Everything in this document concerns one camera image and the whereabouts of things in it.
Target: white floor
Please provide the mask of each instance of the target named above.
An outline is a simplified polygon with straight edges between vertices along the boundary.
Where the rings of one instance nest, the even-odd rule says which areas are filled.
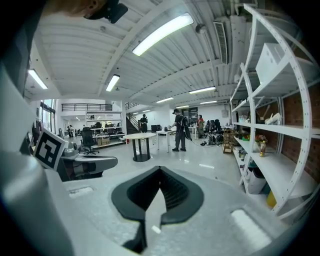
[[[221,146],[201,146],[200,143],[206,139],[186,140],[186,152],[172,152],[175,147],[175,136],[170,136],[169,153],[167,152],[167,139],[159,137],[160,149],[158,150],[157,139],[149,140],[151,159],[146,162],[133,161],[133,144],[118,145],[99,149],[99,156],[116,157],[118,164],[112,169],[105,170],[103,177],[119,175],[136,171],[141,168],[152,168],[154,166],[165,166],[169,169],[180,169],[204,176],[209,179],[223,181],[239,191],[240,171],[233,153],[223,153]],[[147,153],[146,141],[141,143],[142,153]],[[165,199],[161,191],[157,193],[150,207],[146,211],[146,237],[149,245],[157,238],[157,228],[160,226],[160,218],[166,212]]]

